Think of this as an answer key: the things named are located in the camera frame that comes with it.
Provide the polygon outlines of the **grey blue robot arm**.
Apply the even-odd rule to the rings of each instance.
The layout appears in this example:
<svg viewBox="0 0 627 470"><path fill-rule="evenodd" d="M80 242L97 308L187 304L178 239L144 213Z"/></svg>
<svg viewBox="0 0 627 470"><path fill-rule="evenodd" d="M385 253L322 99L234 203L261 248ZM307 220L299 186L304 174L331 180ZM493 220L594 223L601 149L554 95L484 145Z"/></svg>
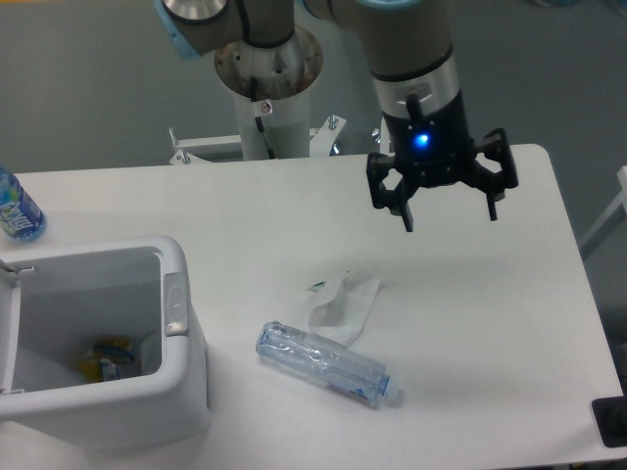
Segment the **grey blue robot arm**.
<svg viewBox="0 0 627 470"><path fill-rule="evenodd" d="M174 48L185 58L215 57L234 96L246 160L310 152L308 93L322 68L316 38L295 21L293 1L158 1ZM390 154L366 164L372 204L412 229L409 202L421 188L464 183L489 207L518 183L506 132L468 132L446 8L441 1L307 1L313 17L359 40Z"/></svg>

